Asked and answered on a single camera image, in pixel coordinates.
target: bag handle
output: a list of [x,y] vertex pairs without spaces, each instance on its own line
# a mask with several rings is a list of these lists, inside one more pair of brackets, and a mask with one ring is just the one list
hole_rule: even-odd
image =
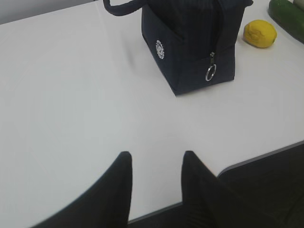
[[139,10],[145,4],[147,4],[147,0],[132,0],[122,5],[111,6],[110,0],[104,0],[105,9],[115,16],[124,16],[133,13]]

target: green cucumber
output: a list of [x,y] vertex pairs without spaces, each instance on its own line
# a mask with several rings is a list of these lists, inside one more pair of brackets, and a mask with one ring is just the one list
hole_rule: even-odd
[[290,35],[304,43],[304,12],[288,0],[271,0],[269,15]]
[[301,10],[304,10],[304,0],[294,0],[294,4]]

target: black lunch bag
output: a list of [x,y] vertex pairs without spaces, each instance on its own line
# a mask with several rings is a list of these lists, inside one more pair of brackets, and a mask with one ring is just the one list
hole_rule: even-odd
[[116,16],[142,7],[142,35],[175,95],[231,81],[235,42],[252,0],[132,0]]

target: yellow lemon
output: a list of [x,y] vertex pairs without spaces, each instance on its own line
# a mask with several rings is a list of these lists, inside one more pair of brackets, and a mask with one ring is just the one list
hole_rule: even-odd
[[254,20],[244,28],[244,40],[258,48],[267,48],[276,40],[275,27],[264,20]]

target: white table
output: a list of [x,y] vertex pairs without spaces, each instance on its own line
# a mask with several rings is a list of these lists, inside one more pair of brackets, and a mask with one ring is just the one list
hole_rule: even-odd
[[[242,40],[272,22],[269,49]],[[245,11],[235,81],[175,97],[141,35],[141,12],[101,1],[0,26],[0,227],[26,228],[88,189],[120,151],[133,155],[130,219],[181,201],[186,150],[218,174],[304,140],[304,45]]]

